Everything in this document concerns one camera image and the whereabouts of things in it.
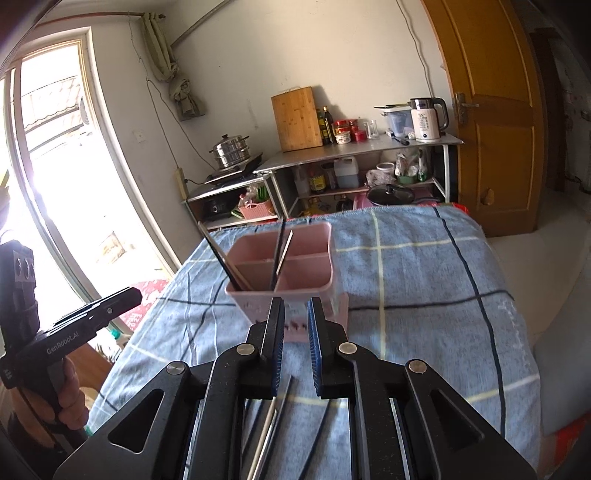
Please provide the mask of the person's left hand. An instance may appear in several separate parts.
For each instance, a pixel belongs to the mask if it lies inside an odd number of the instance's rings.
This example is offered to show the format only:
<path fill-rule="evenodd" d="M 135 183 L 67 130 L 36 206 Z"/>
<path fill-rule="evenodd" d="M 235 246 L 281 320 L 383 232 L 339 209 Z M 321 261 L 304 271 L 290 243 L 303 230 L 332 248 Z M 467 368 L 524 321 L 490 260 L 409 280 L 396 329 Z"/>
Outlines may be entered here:
<path fill-rule="evenodd" d="M 66 357 L 63 361 L 64 384 L 58 394 L 60 409 L 58 420 L 70 430 L 83 429 L 88 420 L 85 395 L 80 389 L 79 378 L 73 362 Z M 26 433 L 38 443 L 53 445 L 42 423 L 55 420 L 53 408 L 38 394 L 24 388 L 21 392 L 11 389 L 14 413 Z"/>

